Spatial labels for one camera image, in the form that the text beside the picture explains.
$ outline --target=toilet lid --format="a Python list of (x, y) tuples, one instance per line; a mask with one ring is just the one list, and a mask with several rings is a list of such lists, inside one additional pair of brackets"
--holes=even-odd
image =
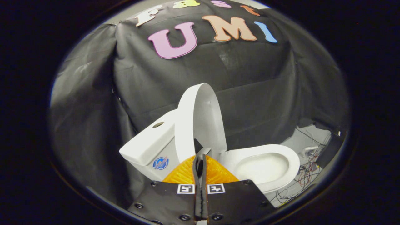
[(216, 160), (227, 150), (221, 109), (214, 90), (206, 83), (188, 88), (179, 101), (175, 122), (179, 162), (196, 154), (194, 139), (211, 148), (211, 157)]

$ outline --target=wrinkled fabric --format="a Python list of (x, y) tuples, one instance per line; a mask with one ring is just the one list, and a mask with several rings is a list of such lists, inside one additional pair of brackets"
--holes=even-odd
[[(296, 126), (349, 126), (349, 99), (333, 58), (309, 33), (274, 11), (247, 12), (198, 0), (199, 6), (163, 4), (155, 18), (136, 27), (135, 15), (88, 34), (60, 66), (49, 110), (54, 151), (79, 182), (128, 208), (143, 190), (143, 175), (119, 154), (138, 132), (176, 109), (184, 91), (206, 82), (216, 92), (228, 149), (279, 144)], [(243, 18), (256, 41), (219, 42), (217, 15)], [(254, 21), (266, 24), (266, 41)], [(169, 29), (173, 47), (185, 43), (178, 24), (193, 22), (197, 46), (174, 59), (157, 55), (148, 37)]]

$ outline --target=floor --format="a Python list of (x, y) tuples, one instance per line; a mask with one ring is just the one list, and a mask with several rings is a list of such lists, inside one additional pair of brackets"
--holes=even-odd
[(321, 153), (324, 144), (329, 141), (330, 135), (330, 131), (321, 130), (311, 125), (295, 129), (293, 135), (281, 143), (281, 145), (290, 147), (299, 155), (300, 168), (292, 182), (265, 195), (274, 207), (279, 207), (295, 198), (307, 189), (322, 171), (322, 168), (314, 162)]

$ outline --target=blue logo sticker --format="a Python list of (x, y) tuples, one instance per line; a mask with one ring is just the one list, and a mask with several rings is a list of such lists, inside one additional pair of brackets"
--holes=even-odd
[(168, 162), (168, 157), (160, 157), (154, 160), (153, 167), (154, 169), (165, 169), (168, 166)]

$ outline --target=white toilet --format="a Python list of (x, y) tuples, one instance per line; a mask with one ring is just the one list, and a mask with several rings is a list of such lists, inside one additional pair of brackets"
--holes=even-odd
[(194, 139), (207, 150), (201, 153), (208, 153), (239, 180), (251, 179), (264, 194), (286, 186), (299, 170), (299, 157), (283, 145), (228, 151), (221, 109), (206, 83), (188, 88), (178, 109), (153, 122), (120, 153), (148, 178), (162, 181), (179, 163), (196, 154)]
[(221, 109), (215, 92), (203, 83), (183, 94), (176, 112), (175, 145), (180, 161), (195, 154), (196, 138), (211, 157), (239, 180), (251, 179), (265, 194), (289, 184), (297, 175), (300, 160), (283, 145), (262, 145), (227, 150)]

